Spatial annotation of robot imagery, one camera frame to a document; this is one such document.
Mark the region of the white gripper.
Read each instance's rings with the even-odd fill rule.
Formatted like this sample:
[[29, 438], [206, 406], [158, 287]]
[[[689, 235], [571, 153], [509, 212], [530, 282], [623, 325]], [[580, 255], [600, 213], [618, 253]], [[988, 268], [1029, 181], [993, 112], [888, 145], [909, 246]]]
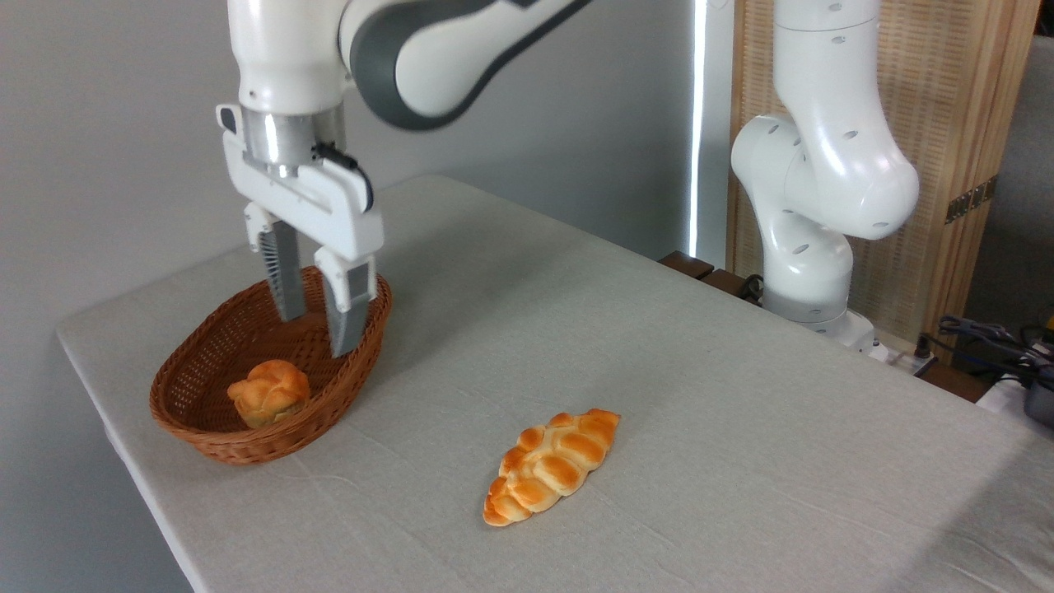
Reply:
[[264, 258], [280, 320], [306, 313], [298, 231], [323, 246], [314, 263], [333, 357], [353, 352], [377, 294], [372, 253], [383, 248], [384, 230], [371, 181], [345, 152], [341, 105], [301, 115], [219, 105], [216, 120], [227, 173], [251, 202], [243, 209], [248, 239]]

